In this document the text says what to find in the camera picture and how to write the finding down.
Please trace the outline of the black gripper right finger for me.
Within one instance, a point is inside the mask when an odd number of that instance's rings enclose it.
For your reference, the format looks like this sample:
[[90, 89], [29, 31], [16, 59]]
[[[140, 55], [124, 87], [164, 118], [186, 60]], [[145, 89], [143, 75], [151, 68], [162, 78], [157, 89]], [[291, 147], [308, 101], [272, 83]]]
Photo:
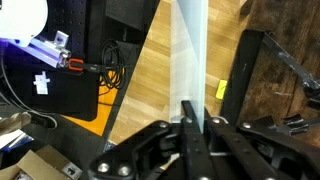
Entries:
[[204, 128], [208, 129], [215, 125], [214, 118], [209, 114], [207, 109], [204, 109]]

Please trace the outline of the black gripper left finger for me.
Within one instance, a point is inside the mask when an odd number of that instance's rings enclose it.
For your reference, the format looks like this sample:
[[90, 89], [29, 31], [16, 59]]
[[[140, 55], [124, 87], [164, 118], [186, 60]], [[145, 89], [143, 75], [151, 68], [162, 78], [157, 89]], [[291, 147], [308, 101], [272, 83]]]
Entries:
[[181, 119], [181, 131], [183, 133], [199, 133], [199, 123], [197, 116], [189, 100], [181, 102], [183, 118]]

